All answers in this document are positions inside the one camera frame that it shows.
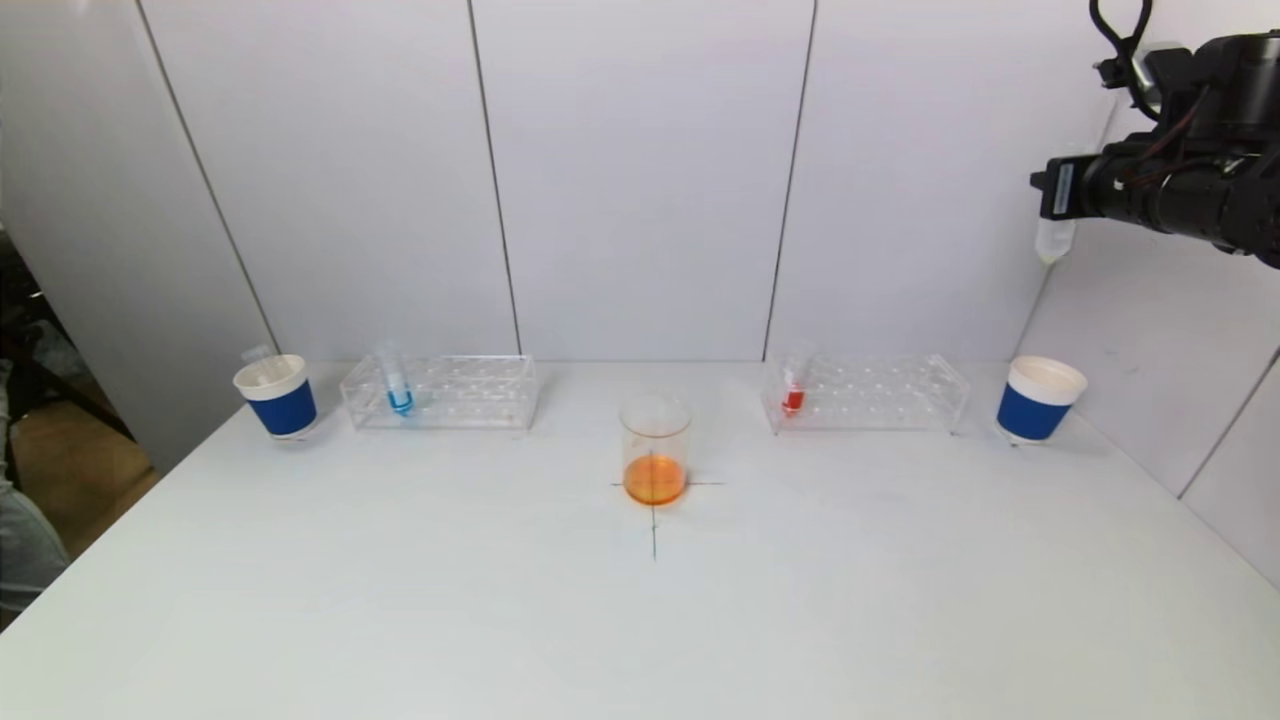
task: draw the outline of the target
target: paper cup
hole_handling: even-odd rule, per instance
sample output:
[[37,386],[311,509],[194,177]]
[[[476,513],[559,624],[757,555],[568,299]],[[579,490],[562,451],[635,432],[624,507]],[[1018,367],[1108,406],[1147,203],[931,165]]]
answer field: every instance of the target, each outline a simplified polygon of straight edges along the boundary
[[1036,355],[1015,357],[996,421],[1014,442],[1044,441],[1088,384],[1083,373],[1065,363]]
[[316,401],[307,380],[307,363],[297,355],[278,355],[269,363],[280,365],[287,374],[268,382],[259,363],[236,373],[233,383],[241,391],[266,432],[278,439],[289,439],[316,421]]

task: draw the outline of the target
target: person's leg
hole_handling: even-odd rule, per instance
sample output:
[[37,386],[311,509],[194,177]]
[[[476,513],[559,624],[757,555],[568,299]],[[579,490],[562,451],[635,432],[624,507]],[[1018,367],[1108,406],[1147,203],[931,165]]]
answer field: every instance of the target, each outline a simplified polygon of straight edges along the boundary
[[22,612],[69,564],[36,503],[0,480],[0,609]]

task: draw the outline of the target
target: beaker with orange liquid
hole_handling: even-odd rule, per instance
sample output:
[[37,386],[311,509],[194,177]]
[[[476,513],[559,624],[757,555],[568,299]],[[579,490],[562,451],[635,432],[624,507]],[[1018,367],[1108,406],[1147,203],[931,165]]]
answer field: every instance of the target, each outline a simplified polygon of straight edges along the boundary
[[673,502],[689,484],[692,414],[672,393],[646,392],[622,406],[622,487],[644,505]]

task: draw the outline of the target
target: test tube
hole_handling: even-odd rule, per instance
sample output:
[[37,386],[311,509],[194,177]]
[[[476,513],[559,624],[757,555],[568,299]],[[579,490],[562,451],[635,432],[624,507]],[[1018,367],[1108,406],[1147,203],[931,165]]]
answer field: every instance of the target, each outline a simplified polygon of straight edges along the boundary
[[383,375],[383,384],[387,387],[387,402],[392,411],[401,418],[408,418],[413,413],[413,392],[408,386],[408,375],[401,361],[396,346],[381,343],[376,348],[378,369]]
[[274,383],[293,373],[293,368],[284,360],[283,355],[271,352],[265,345],[253,346],[241,352],[241,360],[246,368],[257,378],[259,384]]
[[672,393],[646,392],[622,406],[622,488],[644,505],[667,505],[689,484],[692,414]]
[[782,360],[782,414],[795,418],[804,407],[804,396],[809,386],[809,368],[817,348],[812,343],[799,343]]

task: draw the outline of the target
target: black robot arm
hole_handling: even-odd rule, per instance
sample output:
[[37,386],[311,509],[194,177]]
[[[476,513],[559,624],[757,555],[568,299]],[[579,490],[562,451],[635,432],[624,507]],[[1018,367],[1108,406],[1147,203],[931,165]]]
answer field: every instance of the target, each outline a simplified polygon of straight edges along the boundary
[[[1103,82],[1126,61],[1100,64]],[[1219,37],[1194,55],[1157,50],[1143,65],[1160,96],[1156,127],[1100,155],[1050,160],[1032,174],[1041,217],[1111,218],[1280,268],[1280,31]],[[1137,104],[1132,79],[1108,85],[1125,82]]]

